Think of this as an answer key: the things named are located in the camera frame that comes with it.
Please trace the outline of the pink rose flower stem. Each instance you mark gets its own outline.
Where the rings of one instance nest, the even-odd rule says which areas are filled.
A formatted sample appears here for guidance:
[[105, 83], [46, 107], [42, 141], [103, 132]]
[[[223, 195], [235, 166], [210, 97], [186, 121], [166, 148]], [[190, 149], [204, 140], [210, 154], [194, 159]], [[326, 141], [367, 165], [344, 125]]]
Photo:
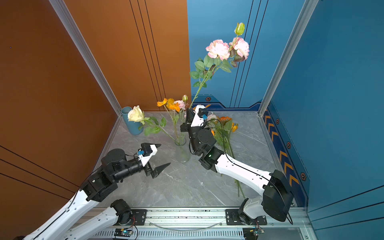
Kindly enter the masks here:
[[212, 41], [207, 47], [207, 55], [202, 60], [195, 62], [195, 70], [190, 72], [191, 79], [196, 82], [193, 87], [197, 92], [191, 101], [191, 105], [197, 100], [200, 91], [207, 87], [218, 70], [231, 73], [231, 69], [238, 67], [239, 63], [248, 59], [250, 55], [250, 45], [242, 35], [246, 30], [244, 23], [238, 23], [234, 33], [235, 37], [230, 43], [221, 39]]

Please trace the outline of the clear glass vase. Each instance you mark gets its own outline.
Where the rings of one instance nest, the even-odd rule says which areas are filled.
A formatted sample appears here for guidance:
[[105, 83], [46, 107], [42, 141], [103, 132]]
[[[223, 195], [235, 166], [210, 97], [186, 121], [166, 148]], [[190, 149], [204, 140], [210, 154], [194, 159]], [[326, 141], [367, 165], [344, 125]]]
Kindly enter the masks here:
[[175, 141], [176, 145], [176, 160], [180, 163], [186, 163], [191, 158], [189, 145], [186, 137], [179, 137]]

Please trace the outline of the red orange flower stem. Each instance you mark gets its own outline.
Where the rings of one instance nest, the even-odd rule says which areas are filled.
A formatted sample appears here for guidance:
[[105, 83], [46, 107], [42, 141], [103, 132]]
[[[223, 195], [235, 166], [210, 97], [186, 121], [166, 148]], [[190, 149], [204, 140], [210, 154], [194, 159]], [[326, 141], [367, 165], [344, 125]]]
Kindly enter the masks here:
[[207, 122], [211, 133], [222, 148], [230, 143], [231, 134], [239, 127], [238, 124], [233, 122], [232, 118], [218, 117], [215, 114], [210, 114]]

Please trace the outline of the right circuit board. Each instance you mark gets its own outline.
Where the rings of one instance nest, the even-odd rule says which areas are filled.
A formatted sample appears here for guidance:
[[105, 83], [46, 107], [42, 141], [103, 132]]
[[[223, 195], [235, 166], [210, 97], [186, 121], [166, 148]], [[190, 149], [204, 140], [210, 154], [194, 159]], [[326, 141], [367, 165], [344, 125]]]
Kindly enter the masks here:
[[243, 228], [243, 237], [245, 240], [257, 240], [259, 238], [258, 230]]

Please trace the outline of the right aluminium corner post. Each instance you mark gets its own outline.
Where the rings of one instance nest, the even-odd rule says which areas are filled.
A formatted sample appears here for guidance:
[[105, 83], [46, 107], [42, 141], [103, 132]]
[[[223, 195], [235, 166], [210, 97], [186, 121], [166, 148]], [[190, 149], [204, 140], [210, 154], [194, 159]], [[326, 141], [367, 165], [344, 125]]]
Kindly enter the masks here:
[[319, 0], [306, 0], [300, 11], [300, 14], [295, 22], [293, 30], [284, 48], [282, 56], [278, 62], [276, 70], [271, 78], [271, 81], [267, 87], [266, 93], [263, 97], [259, 108], [259, 116], [262, 117], [270, 104], [272, 97], [286, 71], [287, 66], [297, 48], [298, 43], [313, 15], [313, 12], [318, 4]]

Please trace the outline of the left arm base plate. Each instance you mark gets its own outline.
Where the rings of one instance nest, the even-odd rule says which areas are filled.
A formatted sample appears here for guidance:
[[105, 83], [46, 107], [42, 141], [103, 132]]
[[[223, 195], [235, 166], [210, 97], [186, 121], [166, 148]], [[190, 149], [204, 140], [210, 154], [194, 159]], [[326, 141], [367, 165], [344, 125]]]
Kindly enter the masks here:
[[144, 226], [147, 218], [146, 209], [133, 209], [119, 215], [116, 225], [120, 226]]

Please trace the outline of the orange poppy flower stem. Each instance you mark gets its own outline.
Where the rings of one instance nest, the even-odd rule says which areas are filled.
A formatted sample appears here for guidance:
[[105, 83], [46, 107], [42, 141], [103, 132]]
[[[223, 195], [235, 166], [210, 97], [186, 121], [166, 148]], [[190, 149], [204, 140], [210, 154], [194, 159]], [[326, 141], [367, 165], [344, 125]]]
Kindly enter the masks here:
[[166, 112], [170, 115], [173, 127], [174, 127], [174, 141], [176, 141], [177, 136], [179, 134], [179, 131], [177, 130], [178, 127], [178, 121], [179, 121], [179, 114], [178, 111], [180, 110], [178, 105], [174, 103], [174, 99], [166, 99], [164, 98], [162, 101], [157, 102], [158, 107], [164, 107]]

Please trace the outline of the left aluminium corner post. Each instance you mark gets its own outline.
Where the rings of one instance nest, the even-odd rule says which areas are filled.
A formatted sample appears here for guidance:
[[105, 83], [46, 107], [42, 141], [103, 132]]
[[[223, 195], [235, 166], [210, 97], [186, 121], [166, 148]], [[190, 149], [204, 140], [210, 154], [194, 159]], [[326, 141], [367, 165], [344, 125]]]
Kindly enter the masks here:
[[117, 116], [121, 116], [121, 105], [117, 100], [111, 86], [109, 85], [104, 73], [102, 72], [97, 60], [95, 59], [90, 47], [83, 37], [76, 21], [70, 13], [66, 3], [62, 0], [49, 0], [51, 6], [77, 47], [79, 53], [87, 64], [89, 70], [93, 74], [100, 88], [102, 89], [107, 100], [111, 104]]

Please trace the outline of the white rose flower stem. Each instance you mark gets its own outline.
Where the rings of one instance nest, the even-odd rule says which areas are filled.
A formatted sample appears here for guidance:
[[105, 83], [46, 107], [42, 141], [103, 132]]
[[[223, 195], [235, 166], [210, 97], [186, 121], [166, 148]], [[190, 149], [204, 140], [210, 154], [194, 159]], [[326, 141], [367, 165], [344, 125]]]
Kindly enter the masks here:
[[140, 106], [135, 106], [129, 111], [128, 120], [130, 122], [141, 123], [142, 126], [139, 127], [139, 129], [144, 129], [145, 136], [164, 133], [172, 140], [175, 140], [175, 138], [172, 137], [165, 129], [165, 126], [168, 123], [165, 117], [162, 117], [161, 120], [156, 117], [146, 117]]

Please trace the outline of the blue cylindrical vase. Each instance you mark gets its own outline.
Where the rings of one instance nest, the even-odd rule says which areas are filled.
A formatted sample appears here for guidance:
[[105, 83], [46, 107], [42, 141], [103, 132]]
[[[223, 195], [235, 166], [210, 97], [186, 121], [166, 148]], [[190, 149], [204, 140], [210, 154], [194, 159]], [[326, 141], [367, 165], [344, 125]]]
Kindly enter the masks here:
[[124, 107], [121, 110], [123, 120], [132, 135], [139, 135], [143, 132], [143, 129], [139, 129], [142, 126], [140, 122], [129, 121], [128, 113], [132, 110], [131, 107]]

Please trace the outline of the aluminium front rail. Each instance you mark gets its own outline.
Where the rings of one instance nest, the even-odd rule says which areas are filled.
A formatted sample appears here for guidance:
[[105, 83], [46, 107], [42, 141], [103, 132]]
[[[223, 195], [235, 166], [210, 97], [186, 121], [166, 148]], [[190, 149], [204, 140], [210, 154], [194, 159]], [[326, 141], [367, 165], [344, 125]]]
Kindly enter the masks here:
[[[303, 208], [292, 208], [293, 223], [266, 217], [266, 226], [228, 226], [226, 209], [230, 207], [146, 208], [144, 226], [120, 226], [112, 223], [110, 210], [95, 208], [73, 228], [80, 240], [244, 240], [243, 228], [258, 230], [258, 240], [315, 240], [315, 231]], [[130, 238], [114, 238], [115, 229], [132, 229]]]

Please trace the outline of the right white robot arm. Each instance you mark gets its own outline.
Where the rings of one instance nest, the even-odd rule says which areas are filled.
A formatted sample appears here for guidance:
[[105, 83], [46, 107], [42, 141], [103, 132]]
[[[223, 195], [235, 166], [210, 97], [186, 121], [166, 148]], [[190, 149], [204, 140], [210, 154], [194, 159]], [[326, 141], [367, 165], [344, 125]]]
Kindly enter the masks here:
[[181, 132], [187, 132], [190, 151], [198, 156], [206, 170], [227, 175], [247, 185], [259, 195], [259, 199], [245, 199], [238, 210], [242, 223], [256, 224], [257, 218], [266, 215], [293, 223], [290, 208], [294, 200], [293, 189], [284, 173], [270, 173], [248, 166], [233, 158], [230, 134], [237, 127], [230, 118], [215, 118], [203, 105], [186, 110], [186, 121]]

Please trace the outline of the pink peony flower stem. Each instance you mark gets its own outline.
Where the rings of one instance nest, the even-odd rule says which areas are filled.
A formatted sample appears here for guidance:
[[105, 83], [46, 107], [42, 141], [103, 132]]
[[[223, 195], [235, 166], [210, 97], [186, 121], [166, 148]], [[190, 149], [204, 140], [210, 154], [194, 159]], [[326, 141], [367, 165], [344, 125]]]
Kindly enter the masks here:
[[[189, 98], [187, 95], [183, 95], [181, 100], [174, 102], [175, 104], [178, 105], [178, 107], [180, 109], [178, 111], [178, 114], [179, 114], [179, 121], [181, 122], [181, 124], [183, 124], [186, 120], [186, 109], [188, 108], [188, 103], [187, 103], [188, 99]], [[184, 140], [185, 140], [185, 133], [181, 132], [181, 130], [180, 130], [180, 133], [177, 136], [177, 144], [179, 146], [183, 145]]]

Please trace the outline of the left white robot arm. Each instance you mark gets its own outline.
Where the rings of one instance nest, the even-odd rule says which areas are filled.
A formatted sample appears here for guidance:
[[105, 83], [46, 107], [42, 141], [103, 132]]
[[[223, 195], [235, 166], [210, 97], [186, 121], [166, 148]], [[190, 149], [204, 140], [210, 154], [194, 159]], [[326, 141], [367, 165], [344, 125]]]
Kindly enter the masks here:
[[142, 143], [131, 160], [122, 149], [109, 151], [101, 160], [101, 166], [82, 183], [75, 195], [49, 220], [18, 240], [59, 240], [81, 239], [73, 225], [89, 210], [101, 203], [118, 188], [125, 178], [145, 172], [156, 178], [168, 164], [152, 168], [151, 157], [155, 156], [161, 144]]

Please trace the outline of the aluminium corner post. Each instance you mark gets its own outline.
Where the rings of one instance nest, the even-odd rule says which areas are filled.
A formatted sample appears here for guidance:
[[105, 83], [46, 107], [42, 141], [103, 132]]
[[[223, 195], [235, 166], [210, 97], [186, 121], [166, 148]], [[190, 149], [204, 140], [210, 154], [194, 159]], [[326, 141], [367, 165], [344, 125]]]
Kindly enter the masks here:
[[266, 93], [263, 97], [259, 108], [259, 116], [262, 117], [270, 104], [272, 97], [286, 71], [287, 66], [297, 48], [298, 43], [313, 15], [313, 12], [318, 4], [319, 0], [306, 0], [300, 11], [300, 14], [295, 22], [293, 30], [284, 48], [282, 56], [278, 62], [276, 70], [271, 78], [271, 81], [267, 87]]
[[111, 86], [109, 85], [104, 73], [102, 72], [97, 60], [95, 59], [90, 47], [83, 37], [76, 21], [70, 13], [66, 3], [62, 0], [49, 0], [51, 6], [77, 47], [79, 53], [87, 64], [89, 70], [93, 74], [100, 88], [102, 89], [107, 100], [111, 104], [117, 116], [121, 116], [121, 105], [117, 100]]

